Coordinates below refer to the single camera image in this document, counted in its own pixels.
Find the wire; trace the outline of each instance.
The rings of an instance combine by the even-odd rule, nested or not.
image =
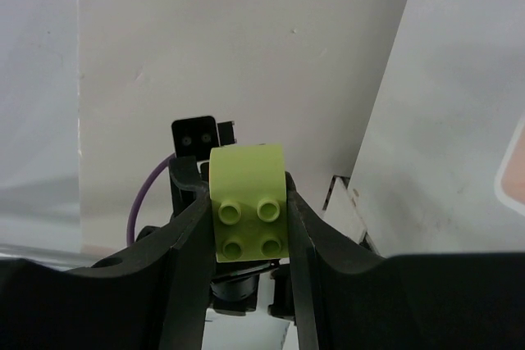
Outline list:
[[[131,206],[130,215],[128,216],[128,225],[126,229],[126,242],[128,246],[135,242],[135,226],[137,225],[137,217],[139,216],[140,206],[142,205],[144,197],[148,194],[149,188],[151,188],[155,179],[158,178],[158,176],[168,167],[170,160],[174,157],[175,153],[172,153],[166,159],[161,161],[140,187],[137,197],[135,197],[133,205]]]

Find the orange label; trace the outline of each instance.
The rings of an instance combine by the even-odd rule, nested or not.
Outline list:
[[[507,207],[525,215],[525,116],[514,136],[496,177],[495,193]]]

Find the white panel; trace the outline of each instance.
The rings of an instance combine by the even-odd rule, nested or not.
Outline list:
[[[281,350],[289,322],[268,314],[224,316],[208,311],[203,350]]]
[[[349,186],[379,252],[525,248],[494,186],[524,64],[524,0],[408,0]]]
[[[0,243],[79,251],[77,0],[0,5]]]
[[[299,338],[297,336],[296,325],[290,324],[282,350],[299,350]]]
[[[84,241],[119,248],[175,119],[235,120],[242,144],[284,144],[320,211],[350,173],[406,0],[80,0]],[[165,223],[167,178],[138,227]]]
[[[361,243],[367,228],[356,206],[357,197],[349,195],[343,181],[337,178],[322,219],[355,243]]]

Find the lime green duplo brick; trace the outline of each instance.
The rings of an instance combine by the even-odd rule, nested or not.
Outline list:
[[[214,148],[209,181],[217,261],[288,257],[281,145]]]

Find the white backdrop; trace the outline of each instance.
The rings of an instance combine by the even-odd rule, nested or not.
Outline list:
[[[84,242],[119,248],[171,122],[234,120],[239,143],[282,143],[318,211],[349,174],[406,0],[80,0]],[[138,227],[171,213],[167,178]]]
[[[77,1],[0,6],[0,243],[78,252]]]

